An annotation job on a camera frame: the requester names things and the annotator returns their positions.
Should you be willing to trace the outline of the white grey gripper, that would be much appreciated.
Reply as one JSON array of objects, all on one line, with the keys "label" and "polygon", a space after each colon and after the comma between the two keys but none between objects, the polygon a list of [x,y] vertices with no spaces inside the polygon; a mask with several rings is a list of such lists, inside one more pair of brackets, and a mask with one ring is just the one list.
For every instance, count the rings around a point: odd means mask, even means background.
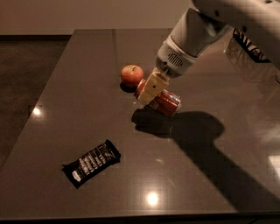
[{"label": "white grey gripper", "polygon": [[136,98],[143,105],[148,105],[169,85],[169,78],[183,75],[201,54],[201,44],[197,41],[175,39],[169,35],[159,48],[155,68],[148,79],[142,79],[136,89]]}]

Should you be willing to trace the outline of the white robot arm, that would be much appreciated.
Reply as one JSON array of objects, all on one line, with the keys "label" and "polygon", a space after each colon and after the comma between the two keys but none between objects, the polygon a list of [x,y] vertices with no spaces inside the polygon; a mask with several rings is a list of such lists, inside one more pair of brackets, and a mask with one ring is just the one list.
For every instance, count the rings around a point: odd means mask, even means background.
[{"label": "white robot arm", "polygon": [[280,0],[192,0],[159,48],[138,100],[149,104],[167,88],[169,79],[184,74],[231,27],[280,67]]}]

